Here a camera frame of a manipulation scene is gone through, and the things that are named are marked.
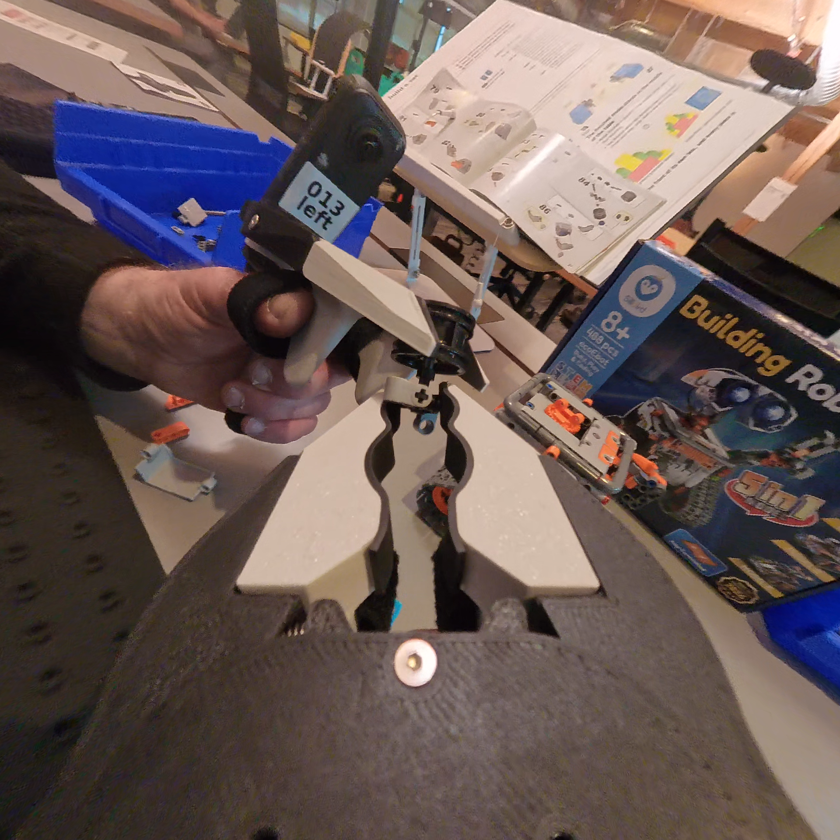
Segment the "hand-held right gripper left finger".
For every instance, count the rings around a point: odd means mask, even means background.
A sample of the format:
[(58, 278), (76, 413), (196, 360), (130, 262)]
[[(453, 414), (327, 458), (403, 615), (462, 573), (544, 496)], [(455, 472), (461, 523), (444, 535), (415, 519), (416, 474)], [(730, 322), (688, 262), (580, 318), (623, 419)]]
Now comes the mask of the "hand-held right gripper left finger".
[(242, 593), (362, 602), (387, 588), (392, 550), (365, 465), (385, 429), (378, 394), (303, 450), (238, 576)]

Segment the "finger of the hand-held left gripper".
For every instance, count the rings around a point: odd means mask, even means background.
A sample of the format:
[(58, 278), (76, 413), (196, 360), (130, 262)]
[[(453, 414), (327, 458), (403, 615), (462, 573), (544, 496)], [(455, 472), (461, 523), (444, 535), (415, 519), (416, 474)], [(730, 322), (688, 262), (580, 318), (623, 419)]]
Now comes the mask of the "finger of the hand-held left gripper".
[(407, 375), (407, 366), (394, 360), (394, 336), (361, 317), (335, 348), (337, 361), (350, 375)]
[(418, 351), (433, 354), (437, 334), (415, 294), (331, 243), (319, 240), (302, 269), (311, 283), (313, 311), (290, 339), (284, 365), (289, 384), (306, 384), (360, 319)]

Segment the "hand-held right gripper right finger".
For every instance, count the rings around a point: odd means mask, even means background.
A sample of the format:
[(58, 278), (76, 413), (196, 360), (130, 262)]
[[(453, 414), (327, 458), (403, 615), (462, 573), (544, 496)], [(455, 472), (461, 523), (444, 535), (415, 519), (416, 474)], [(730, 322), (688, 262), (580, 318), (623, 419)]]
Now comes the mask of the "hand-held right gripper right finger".
[(478, 605), (596, 593), (600, 582), (546, 459), (456, 385), (441, 385), (440, 400), (462, 590)]

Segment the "small black wheel assembly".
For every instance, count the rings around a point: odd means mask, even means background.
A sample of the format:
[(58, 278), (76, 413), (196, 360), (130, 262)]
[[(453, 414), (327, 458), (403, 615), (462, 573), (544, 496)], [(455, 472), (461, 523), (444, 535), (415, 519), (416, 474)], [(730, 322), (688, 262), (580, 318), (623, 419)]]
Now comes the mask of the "small black wheel assembly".
[(425, 304), (437, 345), (417, 370), (419, 382), (429, 385), (439, 376), (454, 376), (478, 392), (485, 391), (488, 380), (469, 343), (476, 328), (475, 319), (466, 310), (446, 302), (425, 301)]

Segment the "person's left hand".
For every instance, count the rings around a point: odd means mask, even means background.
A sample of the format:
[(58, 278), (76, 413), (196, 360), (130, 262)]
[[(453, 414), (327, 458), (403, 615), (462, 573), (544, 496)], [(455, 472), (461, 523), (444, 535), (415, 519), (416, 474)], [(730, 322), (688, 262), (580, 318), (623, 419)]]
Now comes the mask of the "person's left hand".
[(350, 376), (329, 359), (306, 384), (291, 385), (283, 360), (252, 351), (227, 311), (241, 277), (223, 267), (111, 269), (81, 311), (82, 345), (111, 371), (240, 415), (242, 435), (289, 444), (314, 431), (332, 390)]

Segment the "grey orange tracked toy robot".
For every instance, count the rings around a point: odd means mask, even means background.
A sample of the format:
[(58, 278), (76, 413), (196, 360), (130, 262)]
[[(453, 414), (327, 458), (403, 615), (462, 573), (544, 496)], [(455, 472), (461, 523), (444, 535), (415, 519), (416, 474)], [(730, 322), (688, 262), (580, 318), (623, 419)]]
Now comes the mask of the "grey orange tracked toy robot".
[(656, 463), (637, 451), (637, 442), (617, 421), (550, 374), (526, 381), (497, 407), (495, 417), (564, 467), (604, 506), (616, 501), (636, 510), (669, 488)]

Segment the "grey flat hinged panel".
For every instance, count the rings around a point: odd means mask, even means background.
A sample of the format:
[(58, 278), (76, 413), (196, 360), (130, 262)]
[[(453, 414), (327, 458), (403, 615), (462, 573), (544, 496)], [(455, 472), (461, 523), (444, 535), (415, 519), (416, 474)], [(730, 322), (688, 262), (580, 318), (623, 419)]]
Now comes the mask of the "grey flat hinged panel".
[(148, 487), (185, 501), (207, 496), (217, 486), (214, 472), (175, 457), (166, 444), (147, 445), (133, 474)]

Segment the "printed paper sheet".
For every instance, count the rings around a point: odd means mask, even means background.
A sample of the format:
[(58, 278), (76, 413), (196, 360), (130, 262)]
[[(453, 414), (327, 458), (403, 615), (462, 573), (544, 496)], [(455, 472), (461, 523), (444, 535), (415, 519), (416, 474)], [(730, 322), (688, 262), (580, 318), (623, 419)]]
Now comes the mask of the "printed paper sheet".
[(220, 112), (219, 108), (206, 100), (201, 93), (181, 81), (115, 62), (112, 65), (137, 88), (150, 95), (210, 112)]

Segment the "blue plastic bin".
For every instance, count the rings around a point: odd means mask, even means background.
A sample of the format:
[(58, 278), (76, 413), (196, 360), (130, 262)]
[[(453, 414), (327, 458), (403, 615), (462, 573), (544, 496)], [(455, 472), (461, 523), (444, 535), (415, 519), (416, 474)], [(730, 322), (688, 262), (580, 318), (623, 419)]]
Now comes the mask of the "blue plastic bin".
[[(245, 272), (240, 211), (293, 150), (278, 139), (92, 104), (55, 105), (62, 187), (101, 227), (155, 262)], [(337, 241), (358, 257), (380, 204), (370, 198)]]
[(763, 601), (742, 615), (774, 656), (839, 702), (839, 583)]

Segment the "blue cardboard box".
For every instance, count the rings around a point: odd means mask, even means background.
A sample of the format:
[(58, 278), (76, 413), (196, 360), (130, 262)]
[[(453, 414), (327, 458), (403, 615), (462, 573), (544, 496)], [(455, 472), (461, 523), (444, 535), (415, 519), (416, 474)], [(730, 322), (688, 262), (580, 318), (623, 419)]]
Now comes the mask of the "blue cardboard box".
[(666, 488), (635, 516), (742, 612), (838, 587), (838, 348), (658, 242), (636, 244), (542, 371)]

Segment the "open instruction booklet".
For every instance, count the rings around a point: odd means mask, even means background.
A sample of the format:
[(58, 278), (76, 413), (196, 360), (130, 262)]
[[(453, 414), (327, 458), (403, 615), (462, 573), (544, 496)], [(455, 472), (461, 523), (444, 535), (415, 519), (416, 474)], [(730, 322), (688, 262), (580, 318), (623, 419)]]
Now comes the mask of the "open instruction booklet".
[(608, 35), (495, 2), (385, 96), (405, 166), (489, 239), (600, 285), (793, 107)]

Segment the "black perforated board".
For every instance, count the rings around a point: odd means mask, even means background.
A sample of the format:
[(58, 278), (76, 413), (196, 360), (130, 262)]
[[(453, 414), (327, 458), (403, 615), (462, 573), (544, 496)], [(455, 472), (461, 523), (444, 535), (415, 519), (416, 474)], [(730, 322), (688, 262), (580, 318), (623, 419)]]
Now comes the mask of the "black perforated board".
[(67, 383), (2, 351), (2, 838), (60, 774), (165, 577), (87, 401)]

